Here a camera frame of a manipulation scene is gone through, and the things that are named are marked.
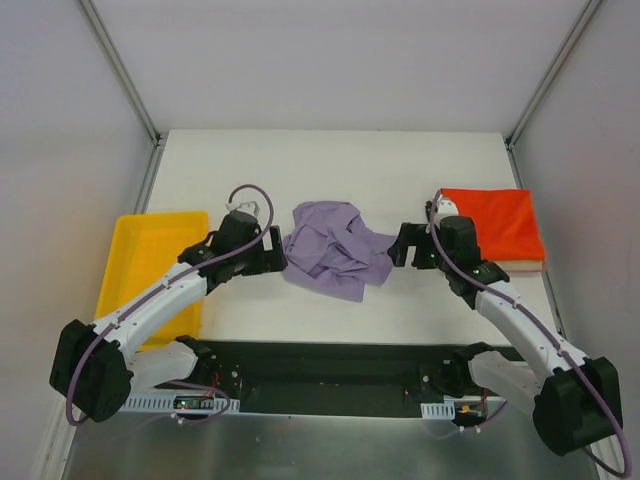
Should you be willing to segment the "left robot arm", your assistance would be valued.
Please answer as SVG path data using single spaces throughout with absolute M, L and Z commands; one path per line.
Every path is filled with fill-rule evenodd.
M 201 341 L 183 334 L 150 351 L 142 351 L 142 344 L 231 279 L 281 272 L 286 266 L 279 227 L 260 226 L 255 215 L 233 210 L 129 303 L 90 324 L 68 323 L 49 378 L 65 398 L 68 422 L 103 422 L 138 389 L 173 382 L 191 389 L 213 387 L 217 366 Z

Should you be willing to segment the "purple t-shirt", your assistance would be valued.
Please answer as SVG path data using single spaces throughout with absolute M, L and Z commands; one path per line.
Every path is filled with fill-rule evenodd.
M 287 282 L 357 303 L 366 286 L 386 282 L 393 268 L 388 249 L 396 237 L 369 229 L 354 205 L 310 201 L 292 215 L 294 229 L 283 239 Z

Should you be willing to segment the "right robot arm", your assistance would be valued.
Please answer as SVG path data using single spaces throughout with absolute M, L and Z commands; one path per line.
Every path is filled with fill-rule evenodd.
M 432 375 L 437 391 L 457 398 L 479 388 L 498 394 L 531 417 L 556 455 L 621 436 L 615 366 L 604 357 L 589 358 L 537 318 L 507 273 L 482 257 L 471 218 L 404 222 L 388 255 L 396 267 L 443 272 L 451 291 L 496 327 L 526 363 L 519 367 L 484 342 L 471 344 Z

